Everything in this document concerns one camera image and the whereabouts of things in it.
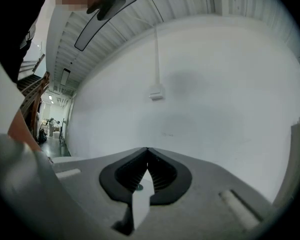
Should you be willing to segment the short ceiling light panel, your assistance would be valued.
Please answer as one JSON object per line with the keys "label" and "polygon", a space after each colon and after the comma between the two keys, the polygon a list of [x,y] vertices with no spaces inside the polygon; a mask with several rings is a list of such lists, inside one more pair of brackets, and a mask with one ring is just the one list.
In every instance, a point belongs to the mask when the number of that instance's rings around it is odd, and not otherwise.
{"label": "short ceiling light panel", "polygon": [[60,80],[60,84],[62,86],[66,86],[67,85],[67,81],[69,79],[70,73],[71,73],[70,70],[68,70],[66,68],[63,69],[62,75],[61,75],[61,80]]}

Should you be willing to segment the long ceiling light panel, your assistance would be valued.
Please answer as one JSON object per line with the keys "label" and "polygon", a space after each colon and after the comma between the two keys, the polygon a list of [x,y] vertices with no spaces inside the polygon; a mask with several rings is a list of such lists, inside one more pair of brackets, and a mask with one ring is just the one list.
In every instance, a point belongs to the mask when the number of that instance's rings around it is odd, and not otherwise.
{"label": "long ceiling light panel", "polygon": [[[123,7],[114,16],[116,16],[119,12],[121,12],[123,9],[130,6],[131,4],[133,4],[136,1],[137,0],[126,0]],[[77,38],[77,40],[74,44],[74,47],[81,52],[85,50],[85,48],[87,47],[89,42],[92,40],[92,38],[96,35],[96,33],[110,20],[110,19],[108,19],[108,20],[99,21],[97,19],[97,12],[98,12],[98,10],[96,10],[95,12],[92,13],[93,14],[92,18],[89,20],[89,22],[86,24],[84,29],[81,31],[79,37]]]}

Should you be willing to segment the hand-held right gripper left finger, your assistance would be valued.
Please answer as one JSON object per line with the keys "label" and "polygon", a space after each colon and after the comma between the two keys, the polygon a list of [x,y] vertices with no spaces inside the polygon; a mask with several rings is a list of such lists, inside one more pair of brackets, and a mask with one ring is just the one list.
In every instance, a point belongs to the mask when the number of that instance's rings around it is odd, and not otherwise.
{"label": "hand-held right gripper left finger", "polygon": [[131,203],[112,199],[105,187],[113,189],[119,184],[115,173],[103,173],[118,161],[129,162],[130,155],[139,154],[142,148],[84,159],[82,157],[55,157],[53,169],[71,197],[100,225],[121,236],[131,236],[148,214],[148,180],[146,171],[132,184]]}

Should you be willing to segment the background lab equipment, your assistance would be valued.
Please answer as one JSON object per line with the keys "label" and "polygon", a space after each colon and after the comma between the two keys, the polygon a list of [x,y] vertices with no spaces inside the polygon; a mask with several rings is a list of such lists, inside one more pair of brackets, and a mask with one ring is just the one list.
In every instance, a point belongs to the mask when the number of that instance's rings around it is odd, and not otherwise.
{"label": "background lab equipment", "polygon": [[39,144],[47,141],[48,138],[58,139],[61,144],[63,141],[63,126],[60,126],[60,121],[53,117],[47,119],[45,124],[41,124],[38,132],[37,142]]}

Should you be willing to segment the person's left forearm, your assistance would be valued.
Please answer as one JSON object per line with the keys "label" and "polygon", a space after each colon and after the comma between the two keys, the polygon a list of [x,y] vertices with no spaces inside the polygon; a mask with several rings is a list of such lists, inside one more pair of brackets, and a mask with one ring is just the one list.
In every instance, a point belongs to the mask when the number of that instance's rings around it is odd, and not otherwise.
{"label": "person's left forearm", "polygon": [[32,151],[42,151],[29,131],[20,109],[15,114],[7,134],[15,141],[26,143]]}

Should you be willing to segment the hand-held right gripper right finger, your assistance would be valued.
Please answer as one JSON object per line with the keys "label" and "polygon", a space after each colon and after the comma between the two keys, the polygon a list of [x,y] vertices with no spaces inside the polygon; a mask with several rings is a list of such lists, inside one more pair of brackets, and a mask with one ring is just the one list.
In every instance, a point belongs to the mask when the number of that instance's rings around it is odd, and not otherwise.
{"label": "hand-held right gripper right finger", "polygon": [[253,239],[274,208],[251,186],[214,163],[148,149],[154,185],[136,239]]}

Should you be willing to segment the person's black shirt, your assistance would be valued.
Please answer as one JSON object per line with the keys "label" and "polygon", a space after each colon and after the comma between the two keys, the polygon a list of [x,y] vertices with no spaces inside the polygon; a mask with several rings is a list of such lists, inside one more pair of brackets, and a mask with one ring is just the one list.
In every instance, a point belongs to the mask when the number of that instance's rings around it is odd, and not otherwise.
{"label": "person's black shirt", "polygon": [[0,63],[14,83],[32,44],[45,1],[0,0]]}

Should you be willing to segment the dark wooden staircase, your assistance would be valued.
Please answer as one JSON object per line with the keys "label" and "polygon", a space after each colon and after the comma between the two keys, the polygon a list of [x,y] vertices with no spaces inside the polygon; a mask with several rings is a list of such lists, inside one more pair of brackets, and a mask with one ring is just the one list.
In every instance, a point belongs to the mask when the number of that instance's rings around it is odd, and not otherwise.
{"label": "dark wooden staircase", "polygon": [[24,96],[24,100],[20,106],[20,111],[25,120],[30,133],[37,140],[37,113],[41,97],[48,89],[50,83],[50,73],[45,72],[43,77],[35,74],[29,75],[17,82],[17,88]]}

